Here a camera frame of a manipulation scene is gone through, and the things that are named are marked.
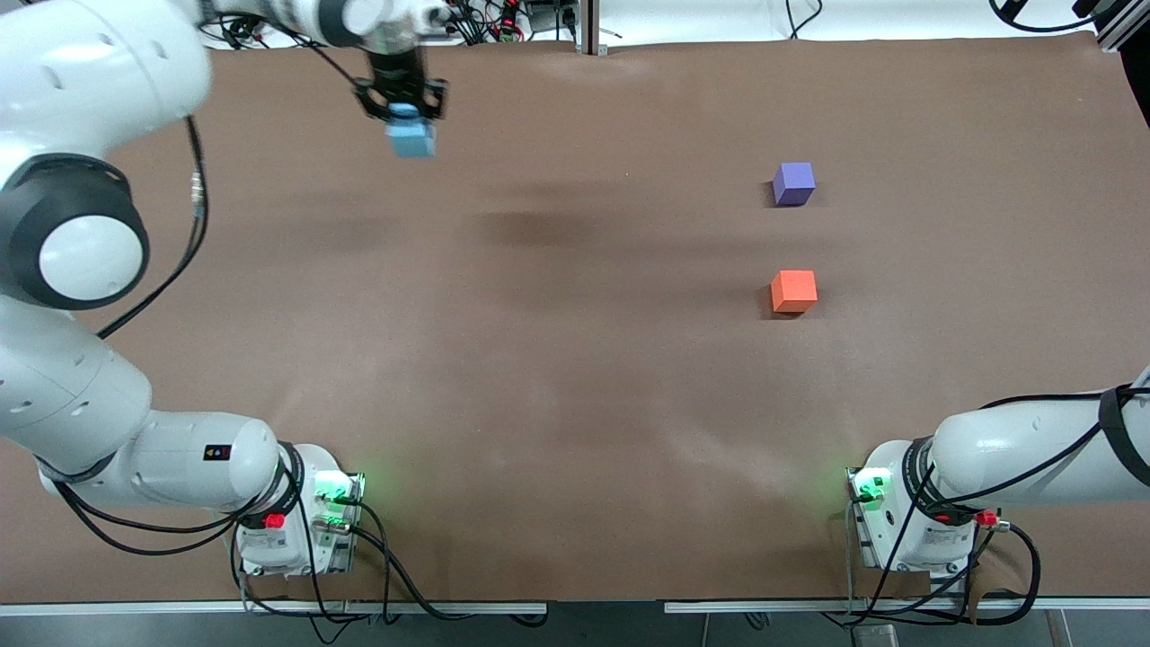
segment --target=white round cap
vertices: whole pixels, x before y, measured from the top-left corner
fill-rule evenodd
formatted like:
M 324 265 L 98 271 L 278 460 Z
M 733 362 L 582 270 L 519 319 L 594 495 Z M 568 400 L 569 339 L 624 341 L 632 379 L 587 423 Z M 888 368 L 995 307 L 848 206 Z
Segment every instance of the white round cap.
M 355 36 L 363 36 L 379 25 L 391 5 L 386 0 L 347 0 L 344 3 L 344 26 Z
M 107 215 L 80 215 L 56 226 L 40 246 L 49 287 L 77 300 L 110 296 L 136 279 L 144 246 L 136 231 Z

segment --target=light blue block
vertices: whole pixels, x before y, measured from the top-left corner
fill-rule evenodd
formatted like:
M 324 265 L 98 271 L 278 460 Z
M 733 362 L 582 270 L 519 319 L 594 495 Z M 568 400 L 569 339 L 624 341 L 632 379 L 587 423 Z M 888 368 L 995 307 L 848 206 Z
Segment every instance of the light blue block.
M 435 126 L 411 103 L 391 106 L 388 137 L 397 157 L 435 156 Z

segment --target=black strap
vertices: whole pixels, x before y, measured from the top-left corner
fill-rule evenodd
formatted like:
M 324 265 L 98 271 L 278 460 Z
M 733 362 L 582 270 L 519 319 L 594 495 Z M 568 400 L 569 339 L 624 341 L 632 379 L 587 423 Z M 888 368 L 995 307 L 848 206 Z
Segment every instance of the black strap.
M 1106 434 L 1110 449 L 1118 457 L 1118 462 L 1126 468 L 1135 479 L 1142 485 L 1150 487 L 1150 465 L 1142 459 L 1134 444 L 1130 442 L 1130 434 L 1126 430 L 1126 422 L 1122 421 L 1122 405 L 1129 401 L 1129 396 L 1119 401 L 1118 388 L 1106 390 L 1098 401 L 1098 426 Z

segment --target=metal post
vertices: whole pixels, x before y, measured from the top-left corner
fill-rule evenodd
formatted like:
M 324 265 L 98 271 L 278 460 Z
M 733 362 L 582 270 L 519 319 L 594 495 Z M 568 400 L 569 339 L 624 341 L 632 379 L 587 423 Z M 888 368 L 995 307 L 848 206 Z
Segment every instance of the metal post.
M 592 56 L 607 55 L 607 46 L 599 43 L 599 1 L 600 0 L 580 0 L 580 54 L 590 54 Z

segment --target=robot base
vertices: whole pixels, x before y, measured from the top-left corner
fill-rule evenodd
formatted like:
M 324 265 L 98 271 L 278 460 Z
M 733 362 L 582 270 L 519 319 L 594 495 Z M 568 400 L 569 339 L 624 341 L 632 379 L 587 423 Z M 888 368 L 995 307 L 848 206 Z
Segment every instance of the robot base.
M 345 475 L 328 450 L 314 445 L 293 446 L 304 464 L 300 502 L 284 515 L 278 529 L 240 529 L 237 542 L 244 572 L 253 576 L 310 576 L 351 570 L 355 536 L 347 529 L 359 523 L 358 506 L 330 501 L 332 487 L 338 499 L 363 500 L 363 475 Z M 336 486 L 331 482 L 337 480 Z
M 938 583 L 966 567 L 974 524 L 948 526 L 913 509 L 914 493 L 907 490 L 903 473 L 903 459 L 910 447 L 905 440 L 885 442 L 871 454 L 865 468 L 848 472 L 852 498 L 877 496 L 856 507 L 860 553 L 869 568 L 884 569 L 890 561 L 891 570 L 928 571 L 931 583 Z M 907 515 L 912 517 L 906 533 L 890 560 Z

